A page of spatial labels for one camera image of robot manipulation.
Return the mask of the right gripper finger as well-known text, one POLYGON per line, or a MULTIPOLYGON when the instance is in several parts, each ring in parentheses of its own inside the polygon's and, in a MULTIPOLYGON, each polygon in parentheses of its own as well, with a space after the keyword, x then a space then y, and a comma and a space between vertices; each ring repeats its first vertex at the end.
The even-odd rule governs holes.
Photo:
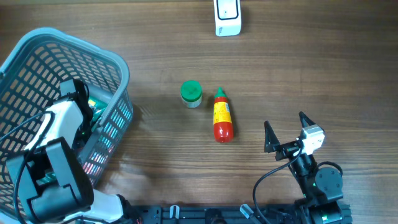
POLYGON ((264 122, 264 130, 265 130, 265 143, 264 143, 264 151, 267 153, 276 152, 279 150, 280 142, 275 135, 275 132, 270 124, 270 122, 264 122))
POLYGON ((303 131, 324 131, 319 125, 312 121, 303 111, 299 113, 303 131))

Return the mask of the red sauce bottle yellow label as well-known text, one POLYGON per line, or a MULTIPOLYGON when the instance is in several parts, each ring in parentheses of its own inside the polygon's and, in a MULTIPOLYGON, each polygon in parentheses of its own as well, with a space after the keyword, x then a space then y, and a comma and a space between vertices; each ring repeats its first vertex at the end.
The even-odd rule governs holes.
POLYGON ((217 142, 230 142, 233 140, 233 124, 228 97, 219 87, 213 104, 213 134, 217 142))

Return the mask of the green lid jar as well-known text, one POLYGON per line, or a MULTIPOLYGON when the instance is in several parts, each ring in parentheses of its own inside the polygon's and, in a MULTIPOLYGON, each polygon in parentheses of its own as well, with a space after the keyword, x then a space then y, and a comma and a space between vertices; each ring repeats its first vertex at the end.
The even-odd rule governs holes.
POLYGON ((196 108, 202 101, 202 88, 198 81, 188 80, 180 88, 180 96, 187 108, 196 108))

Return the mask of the green 3M gloves packet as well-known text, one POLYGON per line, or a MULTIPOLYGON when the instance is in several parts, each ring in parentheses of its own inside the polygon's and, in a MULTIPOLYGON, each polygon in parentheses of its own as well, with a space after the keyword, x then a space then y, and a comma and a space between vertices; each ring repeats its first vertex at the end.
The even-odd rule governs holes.
POLYGON ((93 110, 93 119, 91 120, 91 125, 94 125, 105 111, 107 104, 92 96, 89 97, 88 104, 93 110))

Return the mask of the grey plastic mesh basket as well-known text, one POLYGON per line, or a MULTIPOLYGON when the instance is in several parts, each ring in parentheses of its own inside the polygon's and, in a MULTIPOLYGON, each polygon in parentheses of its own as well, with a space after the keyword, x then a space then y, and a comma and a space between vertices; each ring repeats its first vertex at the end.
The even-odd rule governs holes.
POLYGON ((48 27, 23 36, 1 65, 1 211, 12 218, 14 184, 6 162, 25 151, 44 120, 40 114, 69 79, 83 81, 89 97, 107 104, 72 146, 94 190, 132 121, 129 68, 119 55, 48 27))

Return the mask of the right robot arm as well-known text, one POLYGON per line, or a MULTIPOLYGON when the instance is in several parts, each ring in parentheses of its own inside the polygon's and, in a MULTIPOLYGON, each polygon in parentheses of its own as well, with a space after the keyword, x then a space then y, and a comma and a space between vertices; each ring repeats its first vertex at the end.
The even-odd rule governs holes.
POLYGON ((317 163, 313 153, 321 148, 325 131, 304 112, 299 113, 302 130, 296 140, 281 144, 270 122, 264 122, 264 151, 275 159, 288 160, 287 167, 297 181, 303 198, 291 205, 272 208, 277 219, 294 223, 344 223, 350 221, 343 198, 343 170, 334 162, 317 163))

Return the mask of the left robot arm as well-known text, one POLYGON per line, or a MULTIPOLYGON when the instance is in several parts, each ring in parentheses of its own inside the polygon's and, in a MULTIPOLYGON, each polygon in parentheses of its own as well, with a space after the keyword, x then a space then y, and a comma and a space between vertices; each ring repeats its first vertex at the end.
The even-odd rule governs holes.
POLYGON ((142 223, 121 195, 93 189, 72 149, 90 132, 93 111, 81 80, 60 83, 60 96, 40 114, 43 122, 25 151, 8 159, 19 223, 142 223))

